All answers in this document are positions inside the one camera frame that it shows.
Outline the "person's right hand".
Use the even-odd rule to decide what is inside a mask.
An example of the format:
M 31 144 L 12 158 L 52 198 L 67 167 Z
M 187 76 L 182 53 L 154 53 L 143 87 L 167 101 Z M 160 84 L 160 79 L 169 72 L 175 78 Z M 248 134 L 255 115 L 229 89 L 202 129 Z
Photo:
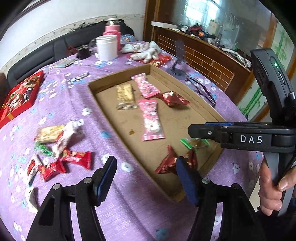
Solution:
M 270 216 L 273 211 L 279 211 L 282 207 L 282 194 L 284 191 L 294 187 L 295 185 L 295 167 L 290 169 L 278 185 L 274 185 L 271 180 L 271 170 L 269 169 L 266 159 L 264 158 L 259 170 L 259 197 L 261 211 Z

